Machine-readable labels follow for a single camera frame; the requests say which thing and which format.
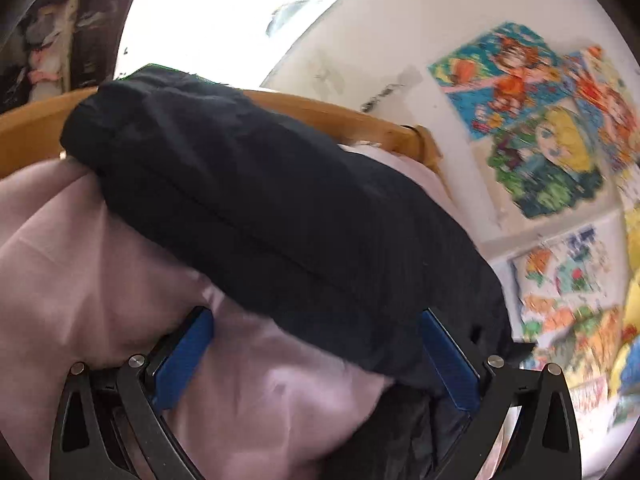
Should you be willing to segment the blond boy drawing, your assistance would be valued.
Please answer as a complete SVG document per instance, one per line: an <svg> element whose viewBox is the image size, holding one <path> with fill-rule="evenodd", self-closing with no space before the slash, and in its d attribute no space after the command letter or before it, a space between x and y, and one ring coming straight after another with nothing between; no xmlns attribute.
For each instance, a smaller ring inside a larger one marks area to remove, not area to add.
<svg viewBox="0 0 640 480"><path fill-rule="evenodd" d="M528 220L594 200L604 183L582 118L562 104L495 133L485 162Z"/></svg>

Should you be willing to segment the orange fruit drawing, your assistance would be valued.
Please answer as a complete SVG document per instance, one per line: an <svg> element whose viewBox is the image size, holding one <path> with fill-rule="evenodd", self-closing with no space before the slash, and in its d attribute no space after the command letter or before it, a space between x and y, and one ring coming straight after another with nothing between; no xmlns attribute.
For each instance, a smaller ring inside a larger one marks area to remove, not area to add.
<svg viewBox="0 0 640 480"><path fill-rule="evenodd" d="M584 226L511 260L518 317L529 341L565 330L611 304L608 250L597 228Z"/></svg>

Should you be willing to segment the window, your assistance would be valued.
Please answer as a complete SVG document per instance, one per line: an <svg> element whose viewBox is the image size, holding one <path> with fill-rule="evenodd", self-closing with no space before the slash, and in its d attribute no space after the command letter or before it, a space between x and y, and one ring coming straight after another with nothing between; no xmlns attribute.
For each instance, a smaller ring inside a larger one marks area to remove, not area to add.
<svg viewBox="0 0 640 480"><path fill-rule="evenodd" d="M115 75L156 64L256 88L338 0L134 0Z"/></svg>

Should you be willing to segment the black garment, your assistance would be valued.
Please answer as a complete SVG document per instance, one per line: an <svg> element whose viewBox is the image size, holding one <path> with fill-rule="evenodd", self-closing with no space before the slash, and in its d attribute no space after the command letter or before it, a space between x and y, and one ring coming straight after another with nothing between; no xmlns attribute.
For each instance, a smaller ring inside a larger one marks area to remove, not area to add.
<svg viewBox="0 0 640 480"><path fill-rule="evenodd" d="M80 102L61 136L111 212L306 344L390 378L327 479L471 479L472 416L424 350L434 309L483 354L512 347L500 282L460 223L401 172L255 104L148 66Z"/></svg>

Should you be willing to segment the landscape hill drawing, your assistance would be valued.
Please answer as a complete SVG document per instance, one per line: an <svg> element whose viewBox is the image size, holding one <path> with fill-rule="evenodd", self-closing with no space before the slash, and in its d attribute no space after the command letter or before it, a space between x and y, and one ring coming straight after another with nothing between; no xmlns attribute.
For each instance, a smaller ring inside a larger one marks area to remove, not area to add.
<svg viewBox="0 0 640 480"><path fill-rule="evenodd" d="M600 310L575 323L546 348L536 348L522 363L526 370L542 370L550 363L562 368L567 387L576 388L608 374L622 336L623 310Z"/></svg>

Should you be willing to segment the wooden bed frame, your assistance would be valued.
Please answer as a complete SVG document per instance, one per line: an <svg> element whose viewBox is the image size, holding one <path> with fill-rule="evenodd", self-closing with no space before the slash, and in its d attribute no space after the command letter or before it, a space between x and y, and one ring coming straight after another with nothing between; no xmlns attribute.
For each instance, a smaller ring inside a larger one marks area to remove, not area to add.
<svg viewBox="0 0 640 480"><path fill-rule="evenodd" d="M98 91L75 90L28 103L1 115L1 175L62 153L60 135L66 118L78 103ZM405 155L440 176L442 160L432 134L423 126L397 125L349 108L273 91L246 90L255 104L311 126L341 144L368 141L385 151Z"/></svg>

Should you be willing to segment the pink duvet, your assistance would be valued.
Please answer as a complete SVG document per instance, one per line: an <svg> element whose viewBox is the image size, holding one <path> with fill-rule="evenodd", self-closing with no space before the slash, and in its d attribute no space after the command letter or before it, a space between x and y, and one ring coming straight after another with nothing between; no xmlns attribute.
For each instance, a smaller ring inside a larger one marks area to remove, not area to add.
<svg viewBox="0 0 640 480"><path fill-rule="evenodd" d="M401 172L458 221L420 162L344 150ZM390 378L240 306L111 212L96 174L72 156L2 180L1 432L32 478L49 475L72 365L104 370L149 353L198 306L212 311L214 338L164 413L192 463L207 479L326 479L324 462L370 422Z"/></svg>

